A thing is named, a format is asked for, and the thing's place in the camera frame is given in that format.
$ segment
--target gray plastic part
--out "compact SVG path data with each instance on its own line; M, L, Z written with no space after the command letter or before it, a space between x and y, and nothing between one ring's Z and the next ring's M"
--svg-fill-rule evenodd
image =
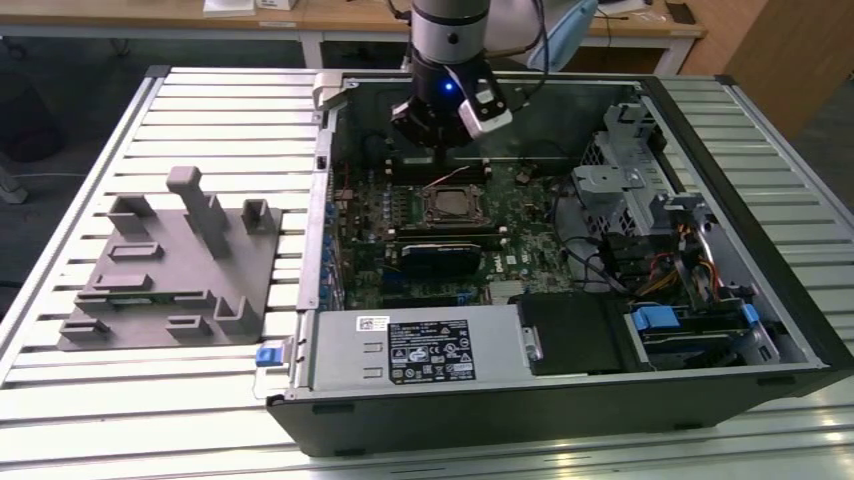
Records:
M170 324L166 329L179 342L211 335L211 326L202 315L175 315L167 320Z
M106 341L110 338L110 327L100 320L88 319L66 322L62 334L76 342Z
M246 297L241 298L235 312L225 298L217 300L214 320L229 335L241 335L258 328L262 319L247 305Z
M198 189L194 170L170 175L171 180L179 180L170 188L178 185L177 190L190 197L190 214L185 210L149 212L137 208L143 204L135 200L122 201L115 213L139 212L143 230L131 229L138 233L130 234L127 229L114 231L78 294L78 308L60 330L60 350L259 341L282 210L270 209L261 200L223 210L215 196L201 190L197 195L187 186ZM134 222L127 216L122 218L121 222ZM229 256L211 254L203 234L210 227L217 227Z
M163 248L158 242L118 242L108 245L107 256L116 262L123 260L157 260L163 257Z
M134 273L130 275L102 275L92 288L96 290L139 292L151 290L154 282L151 277L145 273Z
M116 226L116 230L125 235L137 235L146 233L142 218L151 217L154 214L155 211L151 209L146 197L142 195L125 195L116 197L112 202L107 218Z
M277 228L270 207L267 206L267 200L246 200L243 202L241 218L246 232L250 235L270 233L270 231Z
M187 207L193 229L202 235L214 258L231 255L225 229L226 214L215 196L206 196L199 186L202 172L197 167L175 167L166 180L170 192L177 193Z

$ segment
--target table leg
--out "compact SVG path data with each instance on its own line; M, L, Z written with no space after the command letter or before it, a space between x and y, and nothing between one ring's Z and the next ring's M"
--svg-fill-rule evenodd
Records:
M303 57L306 58L306 68L323 68L323 32L299 32L299 42L303 45Z
M674 38L670 47L662 54L662 58L656 66L656 75L678 75L685 59L689 57L694 38Z

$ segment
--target aluminum extrusion table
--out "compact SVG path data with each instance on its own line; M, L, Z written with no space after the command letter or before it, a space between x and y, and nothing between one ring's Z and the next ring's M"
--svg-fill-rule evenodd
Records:
M202 169L203 188L221 194L225 206L265 197L286 210L265 337L293 334L317 194L307 179L315 139L327 134L313 109L314 73L173 68L143 81L0 325L0 479L243 473L242 479L262 480L283 472L313 479L561 473L718 479L745 472L850 478L854 379L806 398L773 401L712 429L311 459L254 394L255 346L55 349L62 319L112 231L103 216L111 197L146 193L155 207L171 205L178 200L166 195L166 176L186 164ZM705 78L664 81L840 336L854 345L854 218L738 87ZM690 190L673 152L672 161ZM283 378L267 380L285 384Z

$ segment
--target barcode sticker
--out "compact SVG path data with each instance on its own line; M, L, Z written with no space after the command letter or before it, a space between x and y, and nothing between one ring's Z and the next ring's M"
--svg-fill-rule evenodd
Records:
M385 332L391 317L357 317L357 332Z

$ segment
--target wooden desk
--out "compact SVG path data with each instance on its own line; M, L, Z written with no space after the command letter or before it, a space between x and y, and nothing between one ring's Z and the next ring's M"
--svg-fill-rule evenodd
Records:
M0 0L0 35L90 38L297 40L306 66L323 67L325 41L406 42L409 28L385 0L301 0L291 11L259 9L251 17L205 18L203 0ZM397 0L398 8L410 7ZM664 0L654 11L665 14ZM661 49L656 73L676 74L706 30L666 19L596 19L585 47Z
M395 0L395 6L407 10L411 1ZM676 75L694 41L705 36L706 29L701 25L676 23L666 13L665 0L656 0L653 12L664 20L633 14L620 15L608 22L602 18L594 19L582 46L664 50L653 64L654 71ZM317 44L310 48L318 51L323 41L405 42L409 39L407 26L389 14L385 0L309 0L301 25L305 30L302 41L305 45L306 42Z

